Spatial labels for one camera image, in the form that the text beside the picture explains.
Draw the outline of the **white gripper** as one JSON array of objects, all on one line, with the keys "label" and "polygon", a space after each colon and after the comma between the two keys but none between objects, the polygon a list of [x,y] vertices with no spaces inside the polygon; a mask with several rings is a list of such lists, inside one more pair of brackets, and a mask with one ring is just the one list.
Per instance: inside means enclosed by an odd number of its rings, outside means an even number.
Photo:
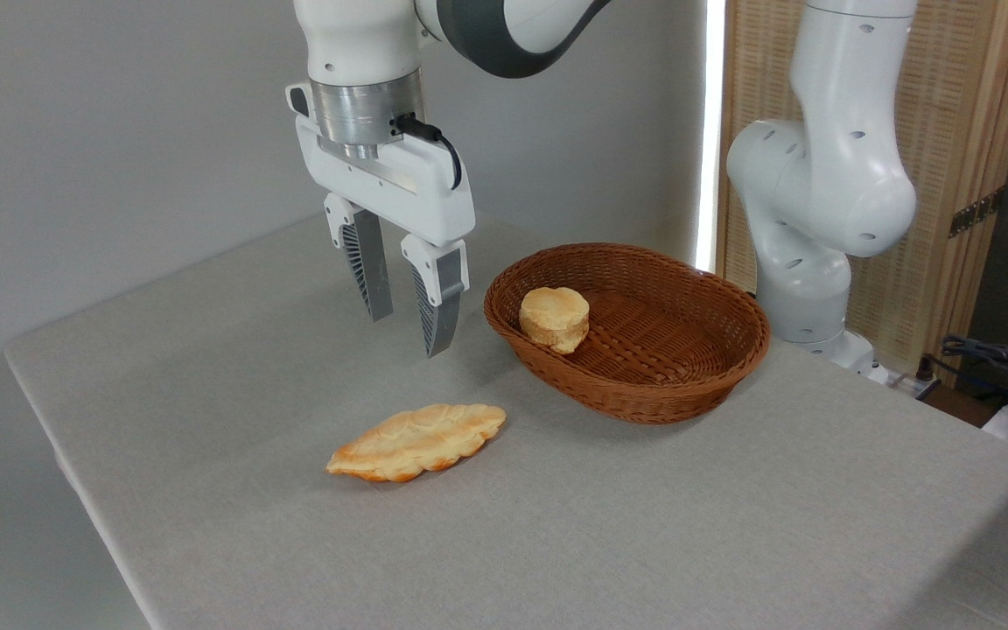
[{"label": "white gripper", "polygon": [[289,85],[285,97],[296,112],[305,167],[331,192],[324,208],[332,243],[343,251],[369,318],[393,312],[382,218],[409,232],[401,250],[412,268],[425,354],[442,354],[459,325],[460,296],[471,287],[460,240],[476,224],[471,182],[465,177],[455,186],[452,153],[416,136],[381,144],[374,158],[351,157],[320,132],[309,85]]}]

